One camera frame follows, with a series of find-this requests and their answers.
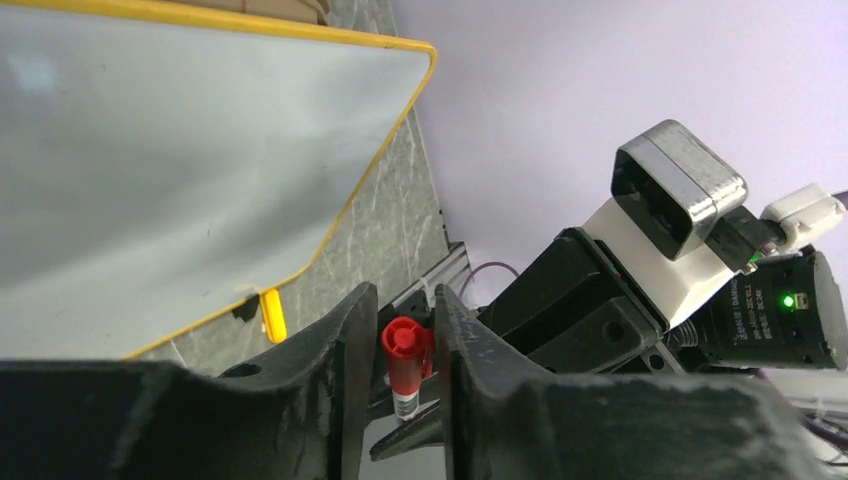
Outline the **red marker cap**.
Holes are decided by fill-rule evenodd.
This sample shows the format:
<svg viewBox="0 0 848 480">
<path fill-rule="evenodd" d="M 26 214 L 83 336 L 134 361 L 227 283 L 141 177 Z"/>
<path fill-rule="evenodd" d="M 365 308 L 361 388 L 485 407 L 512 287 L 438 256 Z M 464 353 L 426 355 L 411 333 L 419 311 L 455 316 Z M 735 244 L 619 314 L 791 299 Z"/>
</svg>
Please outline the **red marker cap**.
<svg viewBox="0 0 848 480">
<path fill-rule="evenodd" d="M 386 358 L 392 392 L 412 395 L 433 373 L 433 330 L 408 316 L 398 316 L 383 329 L 381 346 Z"/>
</svg>

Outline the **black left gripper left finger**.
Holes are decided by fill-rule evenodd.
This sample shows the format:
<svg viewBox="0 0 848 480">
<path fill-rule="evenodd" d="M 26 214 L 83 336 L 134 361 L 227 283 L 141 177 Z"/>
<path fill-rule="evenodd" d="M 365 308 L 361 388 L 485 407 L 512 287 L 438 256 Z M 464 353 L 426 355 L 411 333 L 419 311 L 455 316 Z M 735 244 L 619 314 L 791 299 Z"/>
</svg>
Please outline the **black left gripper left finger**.
<svg viewBox="0 0 848 480">
<path fill-rule="evenodd" d="M 5 361 L 5 479 L 354 479 L 378 294 L 353 289 L 217 377 L 167 361 Z"/>
</svg>

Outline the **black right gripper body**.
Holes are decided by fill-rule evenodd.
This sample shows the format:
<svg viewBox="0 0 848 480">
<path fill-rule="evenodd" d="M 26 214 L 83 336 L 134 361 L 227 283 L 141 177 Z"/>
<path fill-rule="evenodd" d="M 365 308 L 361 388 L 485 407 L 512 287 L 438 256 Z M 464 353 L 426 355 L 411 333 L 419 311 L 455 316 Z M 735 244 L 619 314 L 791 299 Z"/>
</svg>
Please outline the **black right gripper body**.
<svg viewBox="0 0 848 480">
<path fill-rule="evenodd" d="M 669 322 L 610 247 L 561 231 L 478 316 L 555 373 L 608 373 L 654 346 Z"/>
</svg>

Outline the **yellow framed whiteboard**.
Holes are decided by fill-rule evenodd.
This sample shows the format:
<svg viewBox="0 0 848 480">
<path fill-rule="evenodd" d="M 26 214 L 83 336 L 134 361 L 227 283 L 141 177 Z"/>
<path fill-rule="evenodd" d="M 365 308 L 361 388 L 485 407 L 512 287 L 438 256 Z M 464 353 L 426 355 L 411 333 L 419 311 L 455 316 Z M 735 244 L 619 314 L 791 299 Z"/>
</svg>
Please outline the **yellow framed whiteboard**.
<svg viewBox="0 0 848 480">
<path fill-rule="evenodd" d="M 3 2 L 2 356 L 127 357 L 302 274 L 436 62 L 170 2 Z"/>
</svg>

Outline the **white red whiteboard marker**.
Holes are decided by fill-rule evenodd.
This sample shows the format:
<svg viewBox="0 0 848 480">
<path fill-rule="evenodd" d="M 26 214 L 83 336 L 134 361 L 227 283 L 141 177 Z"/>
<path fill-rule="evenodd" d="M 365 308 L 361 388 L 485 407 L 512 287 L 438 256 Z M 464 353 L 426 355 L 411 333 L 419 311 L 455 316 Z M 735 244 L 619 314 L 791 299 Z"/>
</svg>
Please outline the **white red whiteboard marker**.
<svg viewBox="0 0 848 480">
<path fill-rule="evenodd" d="M 400 421 L 412 420 L 420 408 L 420 390 L 411 393 L 392 391 L 392 406 L 395 416 Z"/>
</svg>

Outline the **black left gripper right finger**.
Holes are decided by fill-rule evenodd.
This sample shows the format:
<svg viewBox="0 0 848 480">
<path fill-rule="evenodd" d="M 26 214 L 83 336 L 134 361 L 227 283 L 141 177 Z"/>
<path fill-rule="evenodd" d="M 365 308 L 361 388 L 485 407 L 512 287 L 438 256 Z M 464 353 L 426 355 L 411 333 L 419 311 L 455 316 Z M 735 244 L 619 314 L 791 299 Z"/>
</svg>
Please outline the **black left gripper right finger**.
<svg viewBox="0 0 848 480">
<path fill-rule="evenodd" d="M 435 290 L 450 479 L 818 479 L 796 411 L 739 376 L 552 373 Z"/>
</svg>

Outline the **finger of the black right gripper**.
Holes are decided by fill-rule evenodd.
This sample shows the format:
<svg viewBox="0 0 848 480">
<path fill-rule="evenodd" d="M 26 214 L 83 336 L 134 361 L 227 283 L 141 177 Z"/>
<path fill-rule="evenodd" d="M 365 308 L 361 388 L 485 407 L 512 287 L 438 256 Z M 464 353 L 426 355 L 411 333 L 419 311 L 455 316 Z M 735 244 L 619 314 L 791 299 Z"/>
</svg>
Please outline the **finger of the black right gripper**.
<svg viewBox="0 0 848 480">
<path fill-rule="evenodd" d="M 423 381 L 419 400 L 427 403 L 412 420 L 402 421 L 394 430 L 379 439 L 369 450 L 372 461 L 382 461 L 425 447 L 442 447 L 442 411 L 440 383 L 434 374 Z"/>
</svg>

